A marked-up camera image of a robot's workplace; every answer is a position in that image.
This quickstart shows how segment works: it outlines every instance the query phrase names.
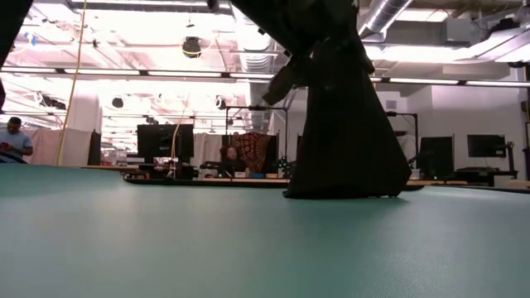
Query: seated person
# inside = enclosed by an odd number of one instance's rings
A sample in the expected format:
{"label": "seated person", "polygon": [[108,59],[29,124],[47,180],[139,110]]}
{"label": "seated person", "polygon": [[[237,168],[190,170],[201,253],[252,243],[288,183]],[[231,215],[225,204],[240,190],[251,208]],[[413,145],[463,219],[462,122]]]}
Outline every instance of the seated person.
{"label": "seated person", "polygon": [[220,174],[228,173],[231,177],[235,176],[235,172],[248,174],[247,164],[241,159],[235,147],[221,148],[221,164]]}
{"label": "seated person", "polygon": [[12,117],[7,123],[7,130],[0,131],[0,162],[24,163],[23,156],[33,154],[31,138],[20,131],[22,120]]}

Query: teal table surface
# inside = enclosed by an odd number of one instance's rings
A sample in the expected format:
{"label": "teal table surface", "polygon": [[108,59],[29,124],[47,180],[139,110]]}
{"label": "teal table surface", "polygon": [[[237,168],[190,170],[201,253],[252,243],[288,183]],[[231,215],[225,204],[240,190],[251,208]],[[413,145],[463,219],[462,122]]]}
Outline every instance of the teal table surface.
{"label": "teal table surface", "polygon": [[530,196],[130,185],[0,166],[1,298],[530,297]]}

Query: black monitor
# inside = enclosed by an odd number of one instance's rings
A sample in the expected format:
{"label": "black monitor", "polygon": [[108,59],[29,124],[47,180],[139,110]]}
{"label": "black monitor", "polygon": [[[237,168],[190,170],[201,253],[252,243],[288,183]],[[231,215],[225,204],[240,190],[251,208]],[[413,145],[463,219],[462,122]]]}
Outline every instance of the black monitor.
{"label": "black monitor", "polygon": [[448,177],[455,171],[453,137],[422,137],[417,167],[428,178]]}
{"label": "black monitor", "polygon": [[[138,155],[146,158],[146,162],[153,157],[170,157],[175,130],[175,124],[138,125]],[[193,124],[181,124],[176,134],[175,156],[180,161],[187,161],[193,157],[193,151]]]}
{"label": "black monitor", "polygon": [[506,157],[503,135],[468,135],[467,152],[470,157]]}

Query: cable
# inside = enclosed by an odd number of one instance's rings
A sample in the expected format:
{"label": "cable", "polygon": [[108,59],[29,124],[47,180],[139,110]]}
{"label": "cable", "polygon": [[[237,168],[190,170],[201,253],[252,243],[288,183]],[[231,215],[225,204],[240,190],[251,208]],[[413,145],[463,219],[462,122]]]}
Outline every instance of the cable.
{"label": "cable", "polygon": [[68,108],[66,109],[65,121],[60,130],[60,140],[59,140],[59,151],[55,157],[55,165],[60,164],[60,159],[63,154],[63,147],[65,146],[65,134],[66,134],[66,124],[68,123],[68,117],[70,116],[70,109],[72,108],[72,98],[74,97],[75,83],[77,82],[77,75],[80,71],[81,66],[81,46],[83,45],[83,33],[84,33],[84,17],[86,16],[86,7],[87,0],[83,2],[83,13],[81,14],[81,31],[79,32],[79,47],[77,49],[77,63],[75,65],[74,78],[72,79],[72,88],[70,90],[70,98],[68,99]]}
{"label": "cable", "polygon": [[179,119],[179,123],[176,124],[175,131],[173,132],[173,138],[171,140],[171,154],[170,154],[170,172],[173,171],[173,179],[175,179],[176,176],[176,167],[175,167],[175,141],[176,141],[176,134],[179,131],[179,128],[181,127],[182,118],[184,117],[184,113],[186,112],[186,108],[188,107],[188,101],[190,100],[190,94],[185,99],[184,108],[182,109],[182,115]]}

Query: patterned blanket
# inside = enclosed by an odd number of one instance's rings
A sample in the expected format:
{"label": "patterned blanket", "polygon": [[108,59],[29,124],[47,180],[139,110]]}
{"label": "patterned blanket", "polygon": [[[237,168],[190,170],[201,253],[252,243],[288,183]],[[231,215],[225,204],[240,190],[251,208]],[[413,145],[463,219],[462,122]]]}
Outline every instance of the patterned blanket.
{"label": "patterned blanket", "polygon": [[260,172],[267,158],[267,146],[270,136],[257,132],[249,132],[232,136],[232,146],[238,148],[251,172]]}

